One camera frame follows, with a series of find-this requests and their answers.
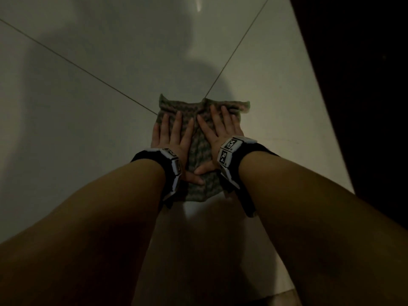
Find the person's left hand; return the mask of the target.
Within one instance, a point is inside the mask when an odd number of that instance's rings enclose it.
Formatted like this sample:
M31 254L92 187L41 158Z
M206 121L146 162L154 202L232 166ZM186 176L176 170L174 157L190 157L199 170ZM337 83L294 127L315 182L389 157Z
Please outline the person's left hand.
M204 181L197 175L186 171L191 138L193 134L194 121L190 119L186 130L181 135L182 113L178 111L170 130L169 115L164 114L161 123L155 123L152 132L151 148L167 148L176 154L181 166L181 179L188 183L204 185Z

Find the person's right hand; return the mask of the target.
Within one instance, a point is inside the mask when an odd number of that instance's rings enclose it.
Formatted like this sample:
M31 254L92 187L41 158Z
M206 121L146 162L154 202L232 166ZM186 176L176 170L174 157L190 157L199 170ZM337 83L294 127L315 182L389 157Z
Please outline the person's right hand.
M225 136L217 136L216 130L213 131L209 125L205 122L205 120L198 115L197 116L197 121L199 123L199 126L201 127L201 130L203 134L205 135L207 141L209 142L211 146L211 152L212 152L212 161L217 162L218 164L218 169L220 169L220 164L218 163L218 153L221 149L221 146L227 142L230 138L232 138L234 135L234 127L233 123L231 120L231 114L227 110L225 106L221 106L221 113L222 113L222 122L224 123L224 126L226 128L226 135Z

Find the green pink knitted cloth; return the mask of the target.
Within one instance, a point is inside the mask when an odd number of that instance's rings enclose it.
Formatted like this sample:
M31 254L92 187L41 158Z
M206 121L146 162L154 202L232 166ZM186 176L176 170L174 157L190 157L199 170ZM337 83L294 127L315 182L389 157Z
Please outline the green pink knitted cloth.
M200 115L207 122L208 126L212 130L215 130L211 116L211 105L214 105L218 112L221 111L222 106L225 106L229 113L231 115L236 115L239 120L241 119L241 113L248 113L251 108L251 103L249 101L218 102L204 98L198 103L186 103L169 100L163 94L160 94L159 96L160 111L156 119L158 124L162 122L164 114L167 114L169 116L169 127L170 130L172 130L176 113L179 111L182 113L181 135L184 135L188 122L191 119L193 119L195 122L188 161L186 164L187 171L193 172L198 166L211 160L212 158L211 146L196 119L196 116ZM219 193L232 191L232 187L224 181L224 178L220 176L219 171L205 173L201 175L201 178L204 180L204 185L197 185L182 181L176 194L168 199L169 205L172 205L172 203L178 201L205 202L209 198Z

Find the person's right forearm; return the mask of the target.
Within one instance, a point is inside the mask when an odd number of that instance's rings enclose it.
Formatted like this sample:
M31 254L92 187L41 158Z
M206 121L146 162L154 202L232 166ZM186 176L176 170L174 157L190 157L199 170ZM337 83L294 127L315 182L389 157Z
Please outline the person's right forearm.
M266 152L244 156L239 177L303 306L408 306L408 230Z

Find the person's left forearm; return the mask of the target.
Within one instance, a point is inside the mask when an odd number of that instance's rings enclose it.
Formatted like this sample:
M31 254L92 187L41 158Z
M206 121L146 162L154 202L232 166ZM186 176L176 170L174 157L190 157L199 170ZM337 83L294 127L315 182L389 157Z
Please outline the person's left forearm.
M1 243L0 306L131 306L165 183L136 160Z

